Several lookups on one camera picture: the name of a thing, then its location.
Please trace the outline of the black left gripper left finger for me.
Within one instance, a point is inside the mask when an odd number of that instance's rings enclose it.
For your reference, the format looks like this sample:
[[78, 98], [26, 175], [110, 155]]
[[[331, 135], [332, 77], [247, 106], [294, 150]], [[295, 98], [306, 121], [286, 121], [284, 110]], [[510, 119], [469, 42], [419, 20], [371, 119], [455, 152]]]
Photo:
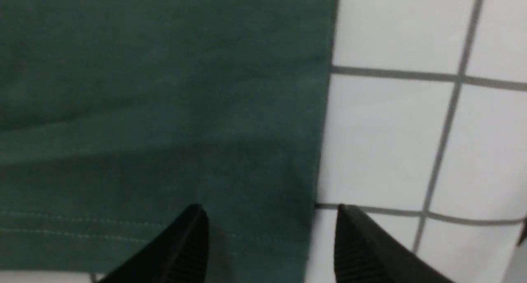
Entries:
[[191, 204], [100, 283], [203, 283], [209, 249], [209, 218], [202, 205]]

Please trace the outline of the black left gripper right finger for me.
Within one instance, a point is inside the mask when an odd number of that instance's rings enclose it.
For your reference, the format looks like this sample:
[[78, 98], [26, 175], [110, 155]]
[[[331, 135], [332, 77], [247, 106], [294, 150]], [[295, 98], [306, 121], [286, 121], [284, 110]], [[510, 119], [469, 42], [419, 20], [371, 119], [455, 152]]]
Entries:
[[334, 240], [338, 283], [449, 283], [357, 206], [339, 205]]

